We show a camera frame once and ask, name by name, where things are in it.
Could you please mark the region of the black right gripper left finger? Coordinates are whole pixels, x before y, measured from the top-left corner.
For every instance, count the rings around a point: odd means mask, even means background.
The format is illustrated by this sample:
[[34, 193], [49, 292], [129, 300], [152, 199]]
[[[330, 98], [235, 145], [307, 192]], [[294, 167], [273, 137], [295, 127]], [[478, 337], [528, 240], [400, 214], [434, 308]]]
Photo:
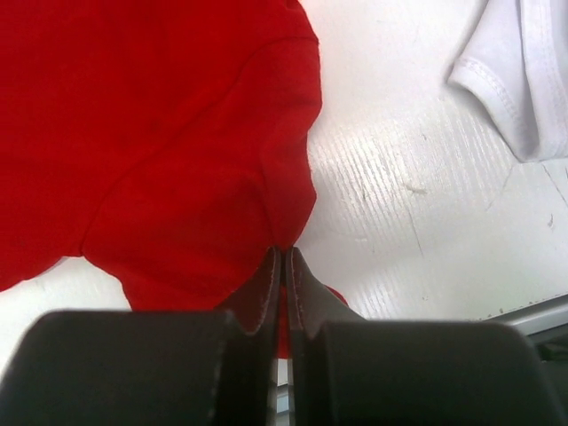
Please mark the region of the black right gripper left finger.
[[1, 382], [4, 425], [271, 425], [281, 255], [218, 307], [51, 312]]

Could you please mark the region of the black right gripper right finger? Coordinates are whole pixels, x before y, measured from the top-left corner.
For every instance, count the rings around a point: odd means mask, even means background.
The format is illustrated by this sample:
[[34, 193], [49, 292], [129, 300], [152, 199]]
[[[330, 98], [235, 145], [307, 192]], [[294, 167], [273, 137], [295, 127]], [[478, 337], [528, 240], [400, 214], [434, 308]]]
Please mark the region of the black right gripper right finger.
[[364, 319], [286, 255], [294, 425], [564, 425], [529, 340], [496, 321]]

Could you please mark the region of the red t shirt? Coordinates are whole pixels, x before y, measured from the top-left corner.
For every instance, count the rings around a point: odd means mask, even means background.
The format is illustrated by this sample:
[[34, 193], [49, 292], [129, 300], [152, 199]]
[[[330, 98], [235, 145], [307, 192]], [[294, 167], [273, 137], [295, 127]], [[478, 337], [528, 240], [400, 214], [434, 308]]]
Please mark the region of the red t shirt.
[[4, 1], [1, 287], [86, 258], [136, 311], [219, 306], [316, 200], [297, 1]]

